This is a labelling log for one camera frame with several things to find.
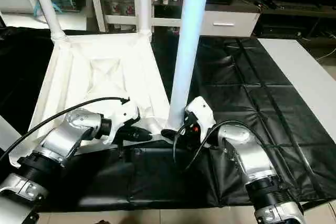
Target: cable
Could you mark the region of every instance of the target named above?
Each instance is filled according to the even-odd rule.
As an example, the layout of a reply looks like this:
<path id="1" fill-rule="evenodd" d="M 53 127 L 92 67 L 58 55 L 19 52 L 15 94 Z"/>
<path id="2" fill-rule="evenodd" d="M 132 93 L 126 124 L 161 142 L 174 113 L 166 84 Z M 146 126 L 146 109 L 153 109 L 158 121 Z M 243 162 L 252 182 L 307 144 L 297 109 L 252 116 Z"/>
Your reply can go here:
<path id="1" fill-rule="evenodd" d="M 101 98 L 97 98 L 97 99 L 92 99 L 83 103 L 79 103 L 75 106 L 72 106 L 66 110 L 63 110 L 51 117 L 49 117 L 48 119 L 45 119 L 44 121 L 40 122 L 39 124 L 37 124 L 35 127 L 33 127 L 30 131 L 28 131 L 26 134 L 24 134 L 23 136 L 21 136 L 18 140 L 16 140 L 0 157 L 0 163 L 1 161 L 5 158 L 5 156 L 7 156 L 17 145 L 19 145 L 24 139 L 26 139 L 28 136 L 30 136 L 32 133 L 34 133 L 36 130 L 38 130 L 39 128 L 41 128 L 43 125 L 49 123 L 50 121 L 54 120 L 55 118 L 64 115 L 72 110 L 75 110 L 79 107 L 82 107 L 84 105 L 90 104 L 90 103 L 94 103 L 94 102 L 99 102 L 99 101 L 103 101 L 103 100 L 119 100 L 121 101 L 122 104 L 130 101 L 129 99 L 125 99 L 125 98 L 119 98 L 119 97 L 101 97 Z"/>
<path id="2" fill-rule="evenodd" d="M 228 121 L 223 121 L 223 122 L 220 122 L 218 123 L 215 127 L 213 127 L 210 132 L 205 136 L 205 138 L 203 139 L 201 145 L 199 146 L 198 150 L 196 151 L 195 155 L 193 156 L 192 160 L 190 161 L 190 163 L 187 165 L 187 167 L 184 169 L 184 171 L 187 171 L 192 165 L 193 163 L 195 162 L 197 156 L 200 154 L 203 146 L 205 145 L 206 141 L 208 140 L 208 138 L 210 137 L 210 135 L 212 133 L 214 133 L 219 127 L 221 127 L 222 125 L 224 124 L 232 124 L 232 123 L 237 123 L 237 124 L 240 124 L 246 128 L 248 128 L 253 134 L 255 134 L 254 131 L 252 131 L 245 123 L 242 123 L 240 121 L 237 121 L 237 120 L 228 120 Z M 258 134 L 255 134 L 255 136 L 261 140 L 260 136 Z"/>
<path id="3" fill-rule="evenodd" d="M 177 162 L 176 162 L 176 145 L 177 145 L 177 142 L 178 142 L 178 139 L 180 138 L 181 136 L 181 132 L 187 128 L 187 125 L 186 124 L 183 124 L 182 127 L 178 130 L 178 132 L 175 134 L 174 136 L 174 143 L 173 143 L 173 162 L 174 164 L 177 166 Z"/>
<path id="4" fill-rule="evenodd" d="M 330 37 L 336 39 L 336 36 L 335 36 L 334 34 L 332 34 L 332 33 L 330 33 L 330 32 L 327 32 L 327 34 L 329 34 Z M 334 52 L 336 52 L 336 48 L 335 48 L 334 50 L 332 50 L 330 53 L 328 53 L 328 54 L 326 54 L 326 55 L 324 55 L 324 56 L 321 56 L 321 57 L 317 58 L 316 61 L 322 60 L 323 58 L 332 55 Z"/>
<path id="5" fill-rule="evenodd" d="M 226 46 L 229 48 L 240 48 L 240 47 L 235 47 L 235 46 Z M 245 49 L 256 49 L 256 47 L 244 47 Z"/>
<path id="6" fill-rule="evenodd" d="M 321 57 L 317 58 L 316 61 L 322 60 L 323 58 L 332 55 L 334 52 L 336 52 L 336 48 L 334 50 L 332 50 L 330 53 L 328 53 L 327 55 L 324 55 L 324 56 L 321 56 Z"/>
<path id="7" fill-rule="evenodd" d="M 333 206 L 331 205 L 330 202 L 328 202 L 328 205 L 329 205 L 329 207 L 331 208 L 331 210 L 332 210 L 332 212 L 334 214 L 334 218 L 336 219 L 336 213 L 335 213 L 335 210 L 334 210 Z"/>
<path id="8" fill-rule="evenodd" d="M 208 138 L 210 137 L 210 135 L 212 133 L 214 133 L 219 127 L 221 127 L 224 124 L 231 124 L 231 123 L 236 123 L 236 124 L 240 124 L 246 128 L 248 128 L 253 134 L 255 134 L 255 136 L 259 139 L 259 141 L 262 143 L 260 136 L 254 132 L 253 130 L 251 130 L 245 123 L 242 123 L 240 121 L 236 121 L 236 120 L 228 120 L 228 121 L 223 121 L 218 123 L 215 127 L 213 127 L 210 132 L 205 136 L 205 138 L 203 139 L 201 145 L 199 146 L 199 148 L 197 149 L 196 153 L 194 154 L 193 158 L 191 159 L 191 161 L 189 162 L 189 164 L 182 170 L 183 172 L 187 171 L 195 162 L 195 160 L 197 159 L 198 155 L 200 154 L 202 148 L 204 147 L 206 141 L 208 140 Z M 181 132 L 187 127 L 188 125 L 184 124 L 176 133 L 176 135 L 174 136 L 174 143 L 173 143 L 173 161 L 174 163 L 177 165 L 176 162 L 176 145 L 178 142 L 179 137 L 181 136 Z"/>

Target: floor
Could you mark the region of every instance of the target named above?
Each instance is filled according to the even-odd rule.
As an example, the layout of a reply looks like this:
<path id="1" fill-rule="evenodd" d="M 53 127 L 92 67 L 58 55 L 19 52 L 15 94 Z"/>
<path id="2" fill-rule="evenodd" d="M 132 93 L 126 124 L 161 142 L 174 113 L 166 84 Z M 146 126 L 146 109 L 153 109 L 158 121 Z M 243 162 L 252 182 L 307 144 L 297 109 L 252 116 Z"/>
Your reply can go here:
<path id="1" fill-rule="evenodd" d="M 307 211 L 305 213 L 307 224 L 336 223 L 332 208 L 336 209 L 336 202 Z M 38 224 L 94 224 L 101 220 L 111 224 L 256 224 L 253 212 L 253 207 L 225 207 L 192 210 L 43 213 L 40 214 Z"/>

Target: black connector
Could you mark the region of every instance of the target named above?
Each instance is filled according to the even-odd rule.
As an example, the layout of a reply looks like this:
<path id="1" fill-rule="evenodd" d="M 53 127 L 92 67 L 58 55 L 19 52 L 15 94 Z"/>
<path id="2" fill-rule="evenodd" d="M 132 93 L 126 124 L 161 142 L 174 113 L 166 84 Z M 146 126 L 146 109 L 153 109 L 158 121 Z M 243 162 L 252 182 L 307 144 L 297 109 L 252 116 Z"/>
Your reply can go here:
<path id="1" fill-rule="evenodd" d="M 246 185 L 247 194 L 256 210 L 270 205 L 290 202 L 288 188 L 278 176 L 269 176 Z"/>
<path id="2" fill-rule="evenodd" d="M 106 119 L 103 118 L 103 115 L 101 116 L 101 124 L 100 124 L 100 129 L 96 134 L 96 139 L 100 139 L 103 135 L 108 136 L 110 135 L 111 128 L 112 128 L 112 121 L 111 119 Z"/>
<path id="3" fill-rule="evenodd" d="M 195 116 L 193 112 L 187 112 L 185 111 L 185 117 L 184 117 L 184 125 L 186 127 L 196 124 L 198 121 L 198 118 Z"/>

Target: black plastic sheet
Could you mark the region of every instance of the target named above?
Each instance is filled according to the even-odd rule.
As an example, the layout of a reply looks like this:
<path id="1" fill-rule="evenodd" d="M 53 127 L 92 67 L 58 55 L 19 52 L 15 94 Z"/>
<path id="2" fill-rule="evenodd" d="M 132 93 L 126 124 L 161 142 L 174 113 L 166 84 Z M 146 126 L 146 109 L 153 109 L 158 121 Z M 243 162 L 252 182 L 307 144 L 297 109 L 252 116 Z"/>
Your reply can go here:
<path id="1" fill-rule="evenodd" d="M 13 72 L 13 78 L 7 78 L 7 89 L 13 89 L 14 80 L 25 82 L 27 76 L 39 77 L 30 85 L 30 91 L 18 88 L 5 102 L 5 94 L 1 97 L 1 115 L 22 133 L 33 113 L 52 43 L 45 30 L 11 29 L 11 35 L 3 36 L 5 31 L 1 31 L 0 45 L 6 47 L 1 46 L 0 54 L 2 59 L 22 59 L 25 65 L 21 70 L 26 74 L 16 78 Z M 30 37 L 29 43 L 25 42 L 26 36 Z M 300 201 L 336 198 L 333 140 L 261 44 L 253 39 L 239 41 L 218 37 L 201 39 L 189 100 L 202 95 L 213 108 L 217 122 L 240 120 L 258 132 L 277 171 Z M 177 43 L 177 37 L 161 34 L 155 34 L 152 42 L 169 98 Z M 40 65 L 24 51 L 36 52 Z M 15 61 L 6 59 L 5 63 L 2 66 L 10 69 Z M 22 120 L 18 120 L 18 113 L 11 113 L 17 111 L 16 106 L 22 109 Z M 190 155 L 184 150 L 177 151 L 181 164 Z M 158 141 L 126 148 L 123 159 L 118 158 L 116 150 L 74 157 L 43 210 L 248 204 L 238 171 L 222 150 L 215 147 L 203 150 L 192 169 L 183 174 L 172 162 L 172 146 Z"/>

